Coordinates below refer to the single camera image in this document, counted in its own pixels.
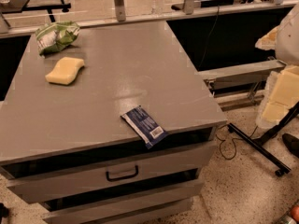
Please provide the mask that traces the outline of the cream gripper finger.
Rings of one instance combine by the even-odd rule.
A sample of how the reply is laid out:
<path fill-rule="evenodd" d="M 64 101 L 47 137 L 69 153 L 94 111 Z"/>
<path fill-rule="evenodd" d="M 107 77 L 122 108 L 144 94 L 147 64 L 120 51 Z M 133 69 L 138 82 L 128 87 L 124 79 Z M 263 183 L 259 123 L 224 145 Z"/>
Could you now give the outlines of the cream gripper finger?
<path fill-rule="evenodd" d="M 256 125 L 269 129 L 279 124 L 299 101 L 299 67 L 288 65 L 280 72 L 272 71 L 263 95 Z"/>

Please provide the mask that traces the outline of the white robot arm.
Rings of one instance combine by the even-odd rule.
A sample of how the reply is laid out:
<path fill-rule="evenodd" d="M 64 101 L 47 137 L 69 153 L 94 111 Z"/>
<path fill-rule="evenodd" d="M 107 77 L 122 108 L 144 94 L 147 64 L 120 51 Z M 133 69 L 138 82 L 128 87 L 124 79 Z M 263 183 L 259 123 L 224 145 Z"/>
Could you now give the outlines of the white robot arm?
<path fill-rule="evenodd" d="M 266 80 L 256 124 L 267 129 L 278 124 L 299 101 L 299 4 L 280 25 L 259 38 L 255 47 L 272 49 L 276 59 L 286 64 L 280 72 L 272 71 Z"/>

